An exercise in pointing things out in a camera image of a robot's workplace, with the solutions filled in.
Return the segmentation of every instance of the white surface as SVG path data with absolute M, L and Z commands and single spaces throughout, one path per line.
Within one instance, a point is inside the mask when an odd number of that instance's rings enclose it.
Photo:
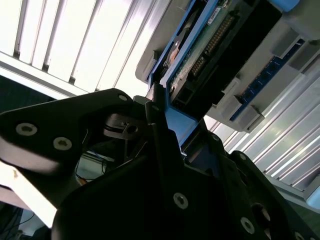
M 132 0 L 101 1 L 72 74 L 77 87 L 96 90 L 131 4 Z
M 135 46 L 137 38 L 140 35 L 141 27 L 144 25 L 153 3 L 153 0 L 139 0 L 137 2 L 130 18 L 124 23 L 125 28 L 122 29 L 114 45 L 111 56 L 102 73 L 98 89 L 110 89 L 115 86 L 115 82 L 119 78 L 119 74 L 126 64 L 132 48 Z
M 50 52 L 49 74 L 69 81 L 95 3 L 95 0 L 66 1 Z
M 22 0 L 0 2 L 0 51 L 12 56 L 15 50 Z
M 17 170 L 0 161 L 0 184 L 12 189 L 48 226 L 52 227 L 57 209 Z
M 137 64 L 144 53 L 149 40 L 154 33 L 154 30 L 161 20 L 164 14 L 169 0 L 156 1 L 152 11 L 150 12 L 149 18 L 147 19 L 141 34 L 129 55 L 126 65 L 119 76 L 118 81 L 115 84 L 115 88 L 120 89 L 127 93 L 130 97 L 136 95 L 146 96 L 148 93 L 148 85 L 136 78 L 135 72 Z
M 38 30 L 42 18 L 44 1 L 31 0 L 26 4 L 20 39 L 20 61 L 30 64 L 34 55 Z
M 59 0 L 47 0 L 45 2 L 32 59 L 32 66 L 36 67 L 37 69 L 42 69 L 45 61 L 45 56 L 49 45 L 51 32 L 53 30 L 58 5 Z
M 56 86 L 58 88 L 61 88 L 65 91 L 67 91 L 68 93 L 71 93 L 73 95 L 82 95 L 82 94 L 86 94 L 88 92 L 77 88 L 61 79 L 58 79 L 52 75 L 49 75 L 47 73 L 45 73 L 44 71 L 41 71 L 37 68 L 34 68 L 32 66 L 30 66 L 29 64 L 26 64 L 22 61 L 19 61 L 13 57 L 10 57 L 2 52 L 0 52 L 0 62 L 3 62 L 9 66 L 12 66 L 14 68 L 17 68 L 21 71 L 23 71 L 24 73 L 27 73 L 29 77 L 24 77 L 21 75 L 21 73 L 16 73 L 13 70 L 7 69 L 5 67 L 1 67 L 0 66 L 0 73 L 2 76 L 9 78 L 15 82 L 18 82 L 20 84 L 23 84 L 31 89 L 34 89 L 36 91 L 39 91 L 43 94 L 46 94 L 52 98 L 56 98 L 56 99 L 64 99 L 67 97 L 67 95 L 56 91 L 52 88 L 43 86 L 42 84 L 39 84 L 37 82 L 37 79 L 40 79 L 42 81 L 47 82 L 48 84 L 51 84 L 53 86 Z

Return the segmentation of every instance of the corrugated metal wall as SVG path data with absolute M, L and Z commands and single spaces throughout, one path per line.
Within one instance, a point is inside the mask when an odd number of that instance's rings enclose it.
M 148 85 L 136 78 L 136 67 L 169 2 L 2 0 L 0 75 L 59 99 L 109 88 L 145 95 Z M 59 89 L 33 84 L 39 79 Z
M 205 117 L 228 152 L 243 151 L 265 174 L 303 191 L 320 174 L 320 63 L 299 75 L 251 133 Z

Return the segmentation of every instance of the blue connector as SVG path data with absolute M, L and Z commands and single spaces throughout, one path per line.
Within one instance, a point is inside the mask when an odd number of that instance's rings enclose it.
M 230 121 L 234 121 L 249 103 L 260 93 L 260 91 L 270 82 L 270 80 L 282 69 L 288 60 L 298 51 L 305 43 L 303 39 L 299 39 L 296 44 L 283 57 L 274 56 L 261 73 L 253 80 L 244 93 L 238 98 L 242 104 L 241 107 L 232 115 Z
M 300 0 L 269 0 L 271 3 L 282 9 L 284 12 L 290 12 L 298 5 Z

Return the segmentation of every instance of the screw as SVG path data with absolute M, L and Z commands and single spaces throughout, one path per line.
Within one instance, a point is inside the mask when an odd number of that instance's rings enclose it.
M 246 156 L 243 155 L 242 153 L 239 153 L 239 156 L 240 156 L 240 158 L 241 158 L 242 160 L 246 160 L 246 159 L 247 159 Z
M 296 240 L 305 240 L 305 238 L 297 231 L 294 233 L 294 235 Z
M 68 138 L 60 136 L 53 140 L 53 146 L 57 150 L 66 151 L 72 147 L 72 142 Z
M 127 101 L 128 100 L 128 98 L 126 96 L 121 95 L 121 94 L 118 97 L 123 101 Z
M 254 234 L 255 233 L 255 227 L 252 224 L 252 222 L 246 218 L 246 217 L 242 217 L 240 219 L 241 225 L 242 227 L 249 233 L 249 234 Z
M 35 135 L 38 131 L 37 127 L 31 123 L 20 123 L 15 127 L 15 131 L 22 136 L 32 136 Z
M 155 110 L 159 111 L 159 108 L 158 108 L 157 106 L 152 105 L 152 107 L 153 107 L 153 109 L 155 109 Z
M 212 134 L 212 137 L 214 140 L 219 141 L 219 138 L 216 135 Z
M 176 192 L 173 195 L 173 201 L 174 201 L 175 205 L 177 205 L 179 208 L 181 208 L 183 210 L 186 209 L 189 205 L 188 199 L 186 198 L 186 196 L 180 192 Z

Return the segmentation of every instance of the mounting hole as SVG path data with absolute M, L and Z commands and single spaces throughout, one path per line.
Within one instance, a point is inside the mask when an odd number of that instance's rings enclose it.
M 248 218 L 243 216 L 240 219 L 240 222 L 241 222 L 242 227 L 247 231 L 247 233 L 249 233 L 249 234 L 255 233 L 255 227 Z
M 128 134 L 134 134 L 138 132 L 138 128 L 132 125 L 132 126 L 129 126 L 126 131 Z
M 186 198 L 186 196 L 180 192 L 176 192 L 173 195 L 173 201 L 175 205 L 177 205 L 180 209 L 183 209 L 183 210 L 186 209 L 189 205 L 188 199 Z
M 16 126 L 15 131 L 22 136 L 32 136 L 37 133 L 38 129 L 35 125 L 31 123 L 20 123 Z
M 128 98 L 126 96 L 121 95 L 121 94 L 119 94 L 118 97 L 123 101 L 127 101 L 128 100 Z
M 60 151 L 67 151 L 72 148 L 72 142 L 68 138 L 60 136 L 53 140 L 53 147 Z
M 305 240 L 305 238 L 297 231 L 294 233 L 294 236 L 296 240 Z

